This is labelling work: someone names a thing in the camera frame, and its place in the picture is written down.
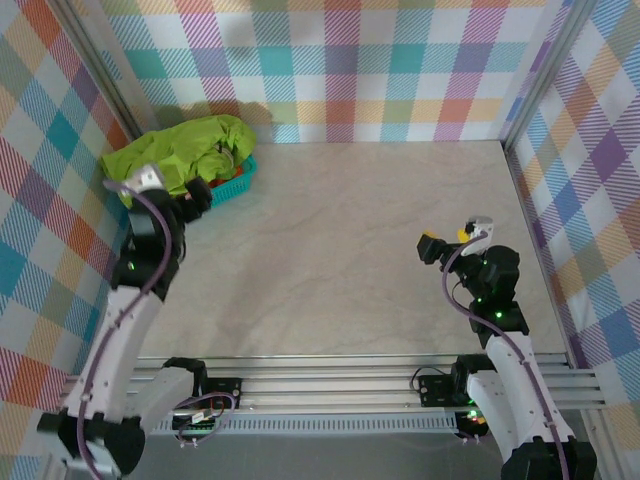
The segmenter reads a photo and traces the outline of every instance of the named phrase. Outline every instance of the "green cloth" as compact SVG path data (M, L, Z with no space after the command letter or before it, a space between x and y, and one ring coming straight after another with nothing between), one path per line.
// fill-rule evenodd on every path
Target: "green cloth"
M158 165L172 196L187 193L185 183L201 176L205 182L231 178L253 151L256 134L239 118L216 115L197 118L158 132L147 132L117 152L103 155L107 177L122 182L143 165ZM218 152L227 148L229 157ZM123 199L129 206L130 200Z

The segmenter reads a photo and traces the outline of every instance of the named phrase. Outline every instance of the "marble floor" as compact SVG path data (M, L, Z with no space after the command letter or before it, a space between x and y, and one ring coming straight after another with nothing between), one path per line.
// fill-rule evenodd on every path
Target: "marble floor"
M142 355L480 351L416 253L424 229L453 242L474 214L521 255L536 351L565 351L497 142L260 145L255 158L251 190L188 226Z

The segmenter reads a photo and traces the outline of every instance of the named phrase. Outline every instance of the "plaid wallpaper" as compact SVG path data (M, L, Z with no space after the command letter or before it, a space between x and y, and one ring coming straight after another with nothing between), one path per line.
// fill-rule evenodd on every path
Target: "plaid wallpaper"
M126 211L96 160L126 144L44 0L0 2L0 479L88 353Z
M571 0L74 3L147 128L225 112L351 142L498 138Z
M600 0L512 159L564 328L640 475L640 0Z

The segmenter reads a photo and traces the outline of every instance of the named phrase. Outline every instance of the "yellow part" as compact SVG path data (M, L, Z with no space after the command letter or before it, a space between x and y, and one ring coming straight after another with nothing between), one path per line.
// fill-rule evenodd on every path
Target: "yellow part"
M469 240L471 240L471 237L469 237L469 234L464 231L464 228L458 230L458 241L460 243L467 243Z

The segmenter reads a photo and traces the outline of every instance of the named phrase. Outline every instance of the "plastic basket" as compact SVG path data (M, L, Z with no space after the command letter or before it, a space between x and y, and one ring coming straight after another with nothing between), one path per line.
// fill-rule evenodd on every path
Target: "plastic basket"
M222 185L218 185L211 189L214 207L217 207L221 203L231 200L233 197L237 197L241 193L249 190L249 187L251 186L251 177L253 177L253 174L256 173L256 170L258 169L256 161L253 159L253 155L249 155L249 157L242 162L242 168L244 169L244 173L242 175L232 178L228 182L224 182Z

